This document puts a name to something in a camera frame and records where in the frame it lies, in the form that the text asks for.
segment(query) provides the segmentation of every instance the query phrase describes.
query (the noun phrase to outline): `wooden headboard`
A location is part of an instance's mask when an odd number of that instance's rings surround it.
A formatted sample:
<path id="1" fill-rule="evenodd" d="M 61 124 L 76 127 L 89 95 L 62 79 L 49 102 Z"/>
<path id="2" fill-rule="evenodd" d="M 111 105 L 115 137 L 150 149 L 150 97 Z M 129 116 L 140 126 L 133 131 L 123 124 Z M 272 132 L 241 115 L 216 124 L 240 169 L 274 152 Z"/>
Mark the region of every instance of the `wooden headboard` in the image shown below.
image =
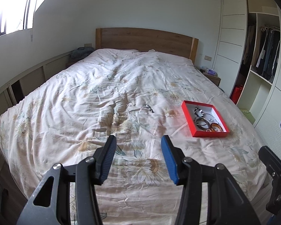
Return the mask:
<path id="1" fill-rule="evenodd" d="M 154 49 L 189 58 L 195 62 L 199 40 L 167 31 L 142 28 L 98 28 L 96 49 L 136 49 L 147 52 Z"/>

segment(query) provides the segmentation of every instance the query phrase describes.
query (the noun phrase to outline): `jewelry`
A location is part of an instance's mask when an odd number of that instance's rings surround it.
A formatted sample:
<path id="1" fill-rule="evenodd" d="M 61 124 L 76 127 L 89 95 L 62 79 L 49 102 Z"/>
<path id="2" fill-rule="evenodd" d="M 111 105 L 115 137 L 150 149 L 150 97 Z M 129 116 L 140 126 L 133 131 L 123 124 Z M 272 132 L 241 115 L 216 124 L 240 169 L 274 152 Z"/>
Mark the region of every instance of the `jewelry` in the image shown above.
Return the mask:
<path id="1" fill-rule="evenodd" d="M 209 113 L 204 113 L 204 115 L 210 115 L 210 116 L 213 117 L 213 119 L 211 119 L 211 118 L 205 118 L 207 121 L 209 121 L 209 122 L 211 122 L 211 123 L 216 122 L 217 124 L 219 124 L 219 122 L 215 119 L 215 117 L 214 117 L 213 115 L 211 115 L 211 114 L 209 114 Z"/>
<path id="2" fill-rule="evenodd" d="M 148 109 L 150 112 L 154 113 L 153 109 L 148 105 L 148 104 L 145 104 L 144 105 L 144 108 Z"/>
<path id="3" fill-rule="evenodd" d="M 126 103 L 126 106 L 128 107 L 135 107 L 135 103 L 133 101 Z"/>
<path id="4" fill-rule="evenodd" d="M 224 132 L 223 128 L 219 124 L 216 124 L 216 123 L 212 123 L 210 125 L 210 129 L 212 132 Z"/>
<path id="5" fill-rule="evenodd" d="M 198 107 L 195 108 L 194 114 L 195 114 L 197 117 L 199 117 L 199 118 L 204 118 L 204 119 L 206 119 L 207 121 L 209 121 L 209 122 L 211 122 L 211 123 L 216 122 L 216 123 L 219 124 L 219 122 L 215 119 L 215 117 L 214 117 L 212 114 L 210 114 L 210 113 L 205 113 L 205 112 L 203 112 L 203 110 L 201 110 L 201 109 L 198 108 Z M 212 116 L 213 119 L 207 118 L 207 117 L 205 117 L 205 115 L 210 115 L 210 116 Z"/>
<path id="6" fill-rule="evenodd" d="M 195 118 L 195 123 L 198 126 L 198 128 L 201 130 L 207 131 L 207 129 L 210 128 L 210 123 L 204 118 L 200 118 L 200 117 Z"/>

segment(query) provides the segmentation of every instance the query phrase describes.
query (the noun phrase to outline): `white wardrobe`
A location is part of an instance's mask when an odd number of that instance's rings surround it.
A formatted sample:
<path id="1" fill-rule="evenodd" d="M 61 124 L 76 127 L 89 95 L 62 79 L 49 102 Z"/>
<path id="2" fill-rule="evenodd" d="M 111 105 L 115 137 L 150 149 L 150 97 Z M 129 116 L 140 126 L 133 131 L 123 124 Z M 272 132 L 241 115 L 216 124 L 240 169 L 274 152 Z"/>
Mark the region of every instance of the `white wardrobe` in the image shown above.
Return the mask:
<path id="1" fill-rule="evenodd" d="M 274 0 L 221 0 L 221 24 L 213 69 L 221 78 L 219 87 L 230 96 L 239 81 L 248 20 L 255 20 L 255 48 L 249 73 L 238 100 L 240 109 L 249 110 L 255 122 L 253 127 L 281 159 L 281 11 Z M 273 82 L 269 82 L 254 69 L 259 55 L 258 29 L 271 25 L 280 30 L 280 54 Z"/>

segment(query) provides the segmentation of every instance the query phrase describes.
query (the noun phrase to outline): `bangle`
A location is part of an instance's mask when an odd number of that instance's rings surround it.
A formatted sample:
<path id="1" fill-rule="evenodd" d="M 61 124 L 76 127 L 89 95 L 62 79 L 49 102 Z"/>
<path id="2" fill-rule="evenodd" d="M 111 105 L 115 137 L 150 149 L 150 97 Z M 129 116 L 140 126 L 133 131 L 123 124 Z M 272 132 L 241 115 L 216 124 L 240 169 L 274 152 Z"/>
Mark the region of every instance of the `bangle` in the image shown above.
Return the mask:
<path id="1" fill-rule="evenodd" d="M 204 119 L 204 118 L 195 118 L 194 119 L 196 125 L 198 126 L 199 129 L 206 131 L 207 129 L 210 128 L 210 123 Z"/>
<path id="2" fill-rule="evenodd" d="M 130 102 L 126 103 L 126 106 L 128 106 L 128 107 L 130 107 L 130 106 L 135 107 L 135 103 L 133 101 L 130 101 Z"/>
<path id="3" fill-rule="evenodd" d="M 210 129 L 213 132 L 224 132 L 223 128 L 217 123 L 212 123 L 210 125 Z"/>

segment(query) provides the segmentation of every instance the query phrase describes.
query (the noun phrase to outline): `nightstand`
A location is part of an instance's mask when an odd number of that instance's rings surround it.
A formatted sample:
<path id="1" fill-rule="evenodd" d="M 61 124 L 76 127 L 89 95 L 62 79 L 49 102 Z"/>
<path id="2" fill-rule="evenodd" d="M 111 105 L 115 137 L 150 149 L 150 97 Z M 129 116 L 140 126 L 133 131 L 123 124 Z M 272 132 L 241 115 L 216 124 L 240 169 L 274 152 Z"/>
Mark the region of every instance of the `nightstand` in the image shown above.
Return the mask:
<path id="1" fill-rule="evenodd" d="M 73 64 L 75 64 L 76 62 L 78 62 L 80 60 L 77 59 L 70 59 L 69 62 L 66 63 L 66 68 L 72 66 Z"/>
<path id="2" fill-rule="evenodd" d="M 219 77 L 217 77 L 215 75 L 212 75 L 212 74 L 209 74 L 209 73 L 206 73 L 206 72 L 202 72 L 202 73 L 206 78 L 208 78 L 217 87 L 219 86 L 219 84 L 220 84 L 220 78 Z"/>

